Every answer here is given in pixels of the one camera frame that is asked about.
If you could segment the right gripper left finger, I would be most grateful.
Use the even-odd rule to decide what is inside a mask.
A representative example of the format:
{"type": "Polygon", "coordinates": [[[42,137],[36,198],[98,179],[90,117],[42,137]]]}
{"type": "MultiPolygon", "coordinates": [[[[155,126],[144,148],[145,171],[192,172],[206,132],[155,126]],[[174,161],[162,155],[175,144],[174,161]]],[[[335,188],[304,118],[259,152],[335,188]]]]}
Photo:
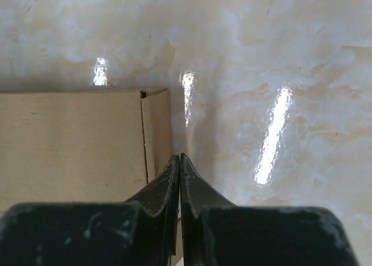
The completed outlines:
{"type": "Polygon", "coordinates": [[[180,158],[123,202],[20,203],[1,217],[2,265],[170,265],[180,158]]]}

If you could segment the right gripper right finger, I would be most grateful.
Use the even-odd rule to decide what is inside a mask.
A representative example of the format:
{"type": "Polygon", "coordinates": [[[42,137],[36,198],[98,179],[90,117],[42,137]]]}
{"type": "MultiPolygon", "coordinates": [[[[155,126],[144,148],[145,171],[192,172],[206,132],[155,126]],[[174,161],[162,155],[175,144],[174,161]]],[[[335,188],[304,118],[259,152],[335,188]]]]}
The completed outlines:
{"type": "Polygon", "coordinates": [[[338,218],[321,207],[237,206],[180,157],[185,265],[357,265],[338,218]]]}

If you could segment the brown cardboard box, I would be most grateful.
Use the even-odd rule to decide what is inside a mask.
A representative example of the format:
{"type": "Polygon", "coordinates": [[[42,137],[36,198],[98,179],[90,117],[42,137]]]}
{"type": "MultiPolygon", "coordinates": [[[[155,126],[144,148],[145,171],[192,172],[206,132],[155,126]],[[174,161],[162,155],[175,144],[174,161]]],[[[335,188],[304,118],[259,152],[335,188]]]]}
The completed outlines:
{"type": "Polygon", "coordinates": [[[172,153],[166,88],[1,94],[1,211],[126,200],[172,153]]]}

